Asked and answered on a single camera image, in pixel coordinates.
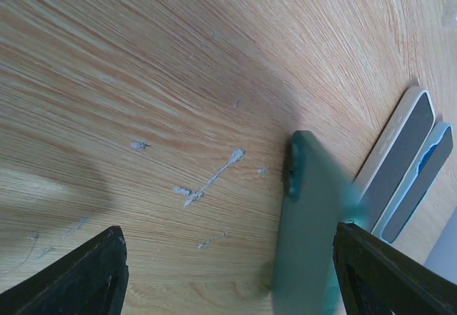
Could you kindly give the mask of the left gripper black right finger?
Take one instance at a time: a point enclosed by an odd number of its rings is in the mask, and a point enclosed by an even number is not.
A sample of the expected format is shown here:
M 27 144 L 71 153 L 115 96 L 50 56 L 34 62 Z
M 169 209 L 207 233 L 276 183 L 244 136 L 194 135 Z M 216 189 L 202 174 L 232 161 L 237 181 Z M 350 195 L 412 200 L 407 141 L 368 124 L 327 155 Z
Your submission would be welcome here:
M 347 314 L 455 314 L 456 285 L 356 224 L 338 223 L 333 262 Z

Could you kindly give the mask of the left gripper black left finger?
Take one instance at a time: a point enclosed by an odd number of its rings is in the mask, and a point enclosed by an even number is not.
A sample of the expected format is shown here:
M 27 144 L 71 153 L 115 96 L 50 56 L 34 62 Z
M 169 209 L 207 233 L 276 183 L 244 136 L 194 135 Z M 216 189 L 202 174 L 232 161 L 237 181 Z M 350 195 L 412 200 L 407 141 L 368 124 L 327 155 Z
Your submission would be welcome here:
M 120 226 L 110 226 L 1 293 L 2 314 L 120 314 L 129 267 Z

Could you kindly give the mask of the light blue phone case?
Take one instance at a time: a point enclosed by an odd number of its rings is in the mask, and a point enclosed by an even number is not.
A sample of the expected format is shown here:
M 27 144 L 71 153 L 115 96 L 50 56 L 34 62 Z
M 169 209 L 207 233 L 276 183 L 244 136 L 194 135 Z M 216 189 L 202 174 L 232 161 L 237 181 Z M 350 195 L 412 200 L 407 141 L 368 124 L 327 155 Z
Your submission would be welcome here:
M 453 128 L 449 123 L 438 122 L 371 230 L 375 237 L 390 244 L 397 239 L 405 225 L 412 219 L 452 150 Z

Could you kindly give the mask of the teal phone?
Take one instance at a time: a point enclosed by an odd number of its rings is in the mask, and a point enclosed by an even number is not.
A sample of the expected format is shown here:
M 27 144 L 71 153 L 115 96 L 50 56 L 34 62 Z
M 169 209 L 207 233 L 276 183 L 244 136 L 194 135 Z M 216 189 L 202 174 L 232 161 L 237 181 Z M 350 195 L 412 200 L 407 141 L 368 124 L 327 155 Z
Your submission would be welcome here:
M 286 144 L 283 201 L 273 265 L 275 314 L 333 314 L 341 292 L 333 264 L 340 222 L 366 224 L 360 194 L 311 131 Z

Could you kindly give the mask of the blue phone dark screen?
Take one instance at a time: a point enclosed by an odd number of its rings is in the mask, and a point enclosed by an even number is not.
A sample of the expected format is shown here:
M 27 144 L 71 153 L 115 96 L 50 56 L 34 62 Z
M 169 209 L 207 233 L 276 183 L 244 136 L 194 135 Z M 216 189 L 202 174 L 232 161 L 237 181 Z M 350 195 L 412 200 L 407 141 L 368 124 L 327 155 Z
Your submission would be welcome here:
M 382 232 L 382 238 L 393 243 L 404 226 L 413 216 L 416 208 L 427 194 L 439 171 L 453 149 L 452 128 L 447 127 L 436 143 L 429 144 L 421 157 L 413 183 L 389 219 Z

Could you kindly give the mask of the clear magsafe phone case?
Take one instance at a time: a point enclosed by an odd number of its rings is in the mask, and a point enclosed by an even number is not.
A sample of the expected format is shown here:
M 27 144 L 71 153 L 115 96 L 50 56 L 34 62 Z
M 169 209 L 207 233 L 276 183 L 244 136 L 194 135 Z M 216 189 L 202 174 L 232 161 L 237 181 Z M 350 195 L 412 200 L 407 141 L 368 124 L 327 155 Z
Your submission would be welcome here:
M 456 27 L 456 0 L 446 0 L 441 23 L 444 26 Z

